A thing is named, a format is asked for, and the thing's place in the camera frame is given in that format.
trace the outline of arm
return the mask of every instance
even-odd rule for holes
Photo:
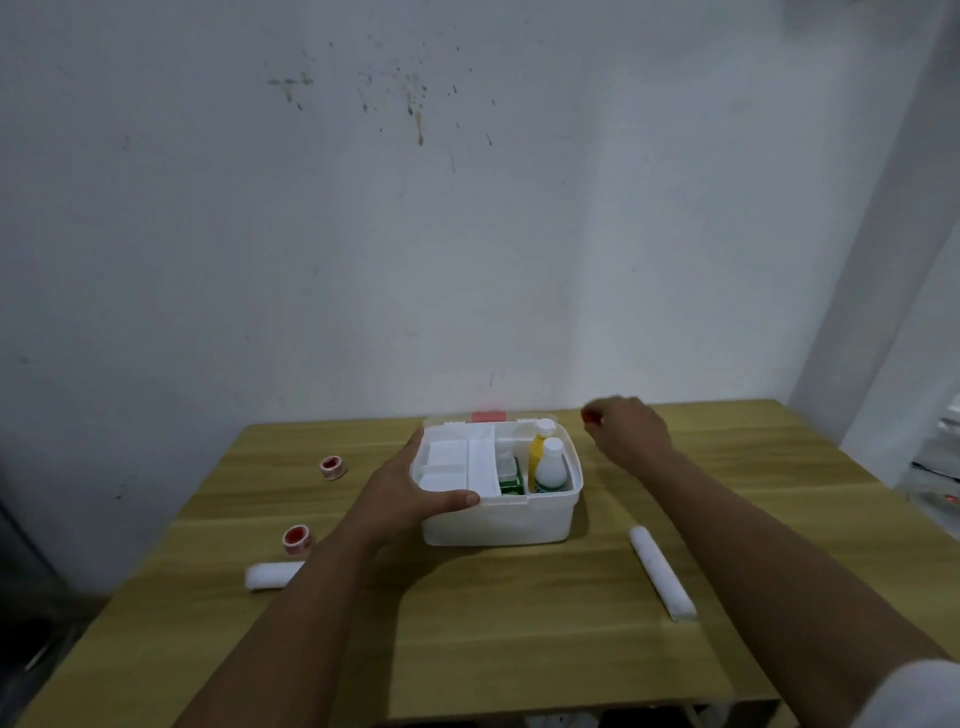
[[[373,474],[343,520],[233,648],[175,728],[317,728],[330,718],[350,612],[381,546],[424,519],[469,508],[471,491],[410,479],[422,430]]]
[[[640,400],[596,400],[587,432],[677,526],[744,643],[804,725],[847,726],[887,675],[950,659],[820,548],[674,450]]]

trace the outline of white bottle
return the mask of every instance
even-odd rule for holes
[[[516,457],[510,443],[496,444],[496,479],[501,483],[516,480]]]
[[[559,437],[548,437],[543,441],[543,457],[537,465],[535,479],[537,493],[556,493],[566,485],[564,441]]]

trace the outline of white sleeve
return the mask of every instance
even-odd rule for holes
[[[851,728],[956,726],[960,726],[960,665],[943,660],[894,671],[851,724]]]

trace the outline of white plastic box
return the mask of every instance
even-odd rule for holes
[[[478,414],[472,416],[473,422],[470,415],[451,415],[423,423],[423,442],[410,468],[414,482],[423,490],[467,488],[480,495],[480,503],[466,511],[424,521],[423,539],[431,546],[513,546],[565,539],[584,487],[580,459],[566,430],[557,423],[554,434],[564,443],[566,485],[557,493],[530,493],[527,465],[534,422],[544,417],[557,422],[556,418],[499,413],[499,421],[489,422],[491,413]],[[512,444],[519,460],[523,496],[500,494],[495,445],[503,442]]]

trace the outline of hand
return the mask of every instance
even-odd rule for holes
[[[337,526],[365,546],[380,547],[431,516],[462,511],[480,502],[473,491],[432,493],[410,478],[410,465],[420,448],[423,428],[396,455],[371,475],[357,500]]]
[[[674,454],[663,419],[636,397],[607,397],[584,405],[584,429],[614,465],[641,480]]]

